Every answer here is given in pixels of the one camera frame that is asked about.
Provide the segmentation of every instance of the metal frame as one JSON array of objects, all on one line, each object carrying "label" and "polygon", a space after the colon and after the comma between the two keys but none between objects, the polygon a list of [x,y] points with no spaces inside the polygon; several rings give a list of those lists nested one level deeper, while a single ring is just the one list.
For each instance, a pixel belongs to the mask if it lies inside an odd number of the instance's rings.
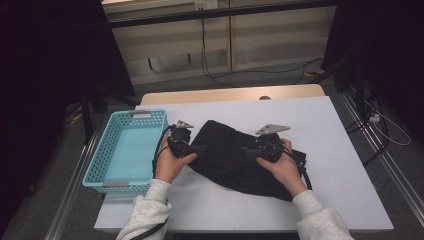
[{"label": "metal frame", "polygon": [[[341,96],[344,99],[346,108],[349,110],[350,114],[354,119],[360,119],[358,113],[355,111],[356,105],[354,100],[351,97]],[[362,120],[359,120],[358,126],[362,125]],[[382,140],[377,136],[376,132],[368,124],[363,127],[362,133],[365,138],[368,140],[370,146],[374,152],[378,151],[379,146],[382,144]],[[390,155],[389,151],[386,149],[379,156],[381,164],[386,169],[389,176],[392,178],[399,192],[405,198],[412,212],[417,217],[418,221],[421,223],[421,226],[424,227],[424,201],[421,196],[417,193],[412,184],[408,181],[406,176],[400,170],[399,166],[396,164],[393,157]]]},{"label": "metal frame", "polygon": [[286,3],[266,4],[266,5],[260,5],[260,6],[231,7],[231,8],[205,10],[205,11],[166,14],[166,15],[153,16],[153,17],[116,19],[116,20],[110,20],[109,26],[111,28],[122,28],[122,27],[150,25],[150,24],[157,24],[157,23],[180,22],[180,21],[188,21],[188,20],[196,20],[196,19],[207,19],[207,18],[228,17],[228,16],[237,16],[237,15],[246,15],[246,14],[266,13],[266,12],[279,12],[279,11],[299,10],[299,9],[307,9],[307,8],[328,7],[328,6],[335,6],[338,4],[360,3],[360,2],[362,1],[360,0],[357,0],[357,1],[353,1],[353,0],[293,1],[293,2],[286,2]]},{"label": "metal frame", "polygon": [[[103,115],[103,118],[100,120],[102,122],[101,126],[105,126],[107,118]],[[69,213],[71,212],[72,204],[77,195],[77,190],[81,186],[82,179],[84,178],[85,171],[90,163],[91,156],[94,154],[95,147],[100,141],[102,128],[97,128],[94,132],[94,135],[91,137],[88,144],[84,145],[81,155],[78,159],[77,166],[72,175],[72,178],[69,182],[66,192],[60,202],[60,205],[56,211],[56,214],[51,222],[49,229],[44,240],[58,240],[60,239],[63,229],[65,227],[66,221],[68,219]]]}]

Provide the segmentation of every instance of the person's right hand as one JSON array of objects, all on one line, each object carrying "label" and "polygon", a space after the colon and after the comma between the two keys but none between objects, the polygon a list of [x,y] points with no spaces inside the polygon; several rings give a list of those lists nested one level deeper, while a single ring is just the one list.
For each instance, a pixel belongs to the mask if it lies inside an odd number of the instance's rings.
[{"label": "person's right hand", "polygon": [[[284,138],[282,138],[281,141],[287,148],[286,151],[291,152],[291,142]],[[300,178],[296,162],[287,154],[283,153],[276,163],[271,163],[263,158],[257,158],[256,161],[259,163],[259,165],[265,169],[268,169],[274,175],[274,177],[279,182],[281,182],[287,188],[287,190],[289,190],[293,197],[308,190],[305,183],[303,183],[302,179]]]}]

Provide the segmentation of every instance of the basket handle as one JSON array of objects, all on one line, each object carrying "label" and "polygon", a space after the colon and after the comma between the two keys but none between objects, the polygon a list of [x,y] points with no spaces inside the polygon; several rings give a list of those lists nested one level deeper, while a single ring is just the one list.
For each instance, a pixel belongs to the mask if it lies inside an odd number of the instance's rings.
[{"label": "basket handle", "polygon": [[105,188],[127,188],[130,187],[129,182],[104,182],[102,187]]},{"label": "basket handle", "polygon": [[138,118],[149,118],[152,116],[150,109],[141,109],[141,110],[130,110],[128,114],[134,118],[134,115],[137,115]]}]

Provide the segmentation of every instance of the person's left hand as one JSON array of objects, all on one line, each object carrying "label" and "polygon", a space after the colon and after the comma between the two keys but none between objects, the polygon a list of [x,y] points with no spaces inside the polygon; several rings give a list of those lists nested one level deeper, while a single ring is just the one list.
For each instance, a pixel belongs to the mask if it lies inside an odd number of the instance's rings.
[{"label": "person's left hand", "polygon": [[188,156],[178,159],[174,156],[171,149],[169,148],[168,136],[165,136],[162,139],[161,144],[162,149],[164,150],[158,156],[155,178],[167,183],[172,183],[172,181],[174,181],[174,179],[181,173],[181,169],[196,159],[197,154],[192,153]]}]

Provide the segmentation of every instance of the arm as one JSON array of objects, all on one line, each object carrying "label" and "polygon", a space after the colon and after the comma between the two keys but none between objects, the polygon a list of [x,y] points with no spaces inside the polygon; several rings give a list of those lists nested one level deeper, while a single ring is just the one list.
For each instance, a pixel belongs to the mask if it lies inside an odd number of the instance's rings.
[{"label": "arm", "polygon": [[[140,195],[134,199],[131,216],[119,232],[117,240],[130,240],[168,219],[171,204],[167,203],[167,198],[172,181],[180,174],[181,169],[197,156],[190,154],[177,159],[168,147],[168,137],[162,139],[162,148],[164,150],[158,156],[155,179],[150,181],[150,188],[145,197]],[[163,239],[167,227],[165,224],[159,231],[145,239]]]},{"label": "arm", "polygon": [[[292,144],[281,139],[291,152]],[[276,163],[257,159],[259,165],[268,169],[291,193],[293,204],[300,213],[301,221],[297,224],[300,239],[353,239],[340,215],[324,208],[312,191],[308,190],[300,178],[296,163],[287,154],[283,154]]]}]

